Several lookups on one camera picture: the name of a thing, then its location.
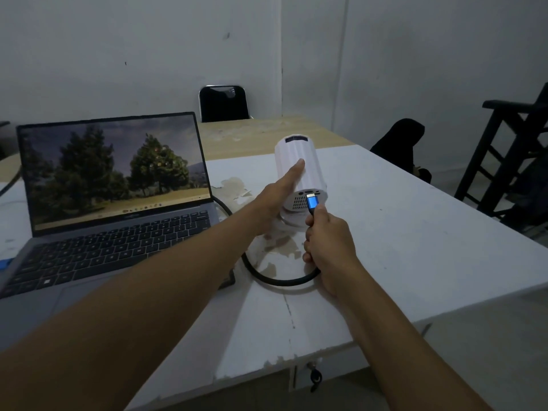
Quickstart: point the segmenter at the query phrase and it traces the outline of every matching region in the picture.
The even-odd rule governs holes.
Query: cloudy sky on screen
[[[129,176],[133,155],[145,141],[145,134],[156,137],[161,144],[169,146],[177,156],[188,161],[188,165],[201,163],[202,154],[192,115],[134,119],[95,123],[103,130],[105,145],[114,146],[114,170]],[[28,128],[22,131],[28,134],[34,149],[42,157],[58,164],[61,157],[60,147],[69,142],[72,132],[82,136],[86,124],[58,125]]]

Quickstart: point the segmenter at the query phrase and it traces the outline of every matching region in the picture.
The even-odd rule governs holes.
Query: forearm
[[[392,410],[491,409],[428,345],[365,269],[353,276],[339,299]]]
[[[123,409],[248,248],[253,210],[135,265],[0,354],[7,409]]]

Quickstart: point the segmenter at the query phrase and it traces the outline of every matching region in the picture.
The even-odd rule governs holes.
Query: laptop keyboard
[[[203,210],[37,245],[0,299],[131,267],[209,226],[209,214]]]

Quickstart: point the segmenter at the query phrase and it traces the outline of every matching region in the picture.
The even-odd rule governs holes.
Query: white projector
[[[291,226],[304,226],[309,213],[306,195],[314,194],[318,203],[327,200],[327,185],[319,166],[318,155],[312,139],[300,134],[290,135],[279,141],[274,148],[278,179],[281,178],[297,161],[305,160],[305,170],[280,211],[282,220]]]

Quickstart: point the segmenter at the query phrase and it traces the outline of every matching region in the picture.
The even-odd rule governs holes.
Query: space bar
[[[117,269],[131,267],[132,265],[135,265],[136,263],[141,262],[143,260],[146,260],[146,254],[136,255],[130,258],[124,258],[123,260],[106,262],[104,264],[96,265],[90,268],[79,269],[78,271],[76,271],[76,274],[74,274],[74,278],[72,281],[86,278],[86,277],[96,276],[99,274],[104,274],[105,272],[111,272]]]

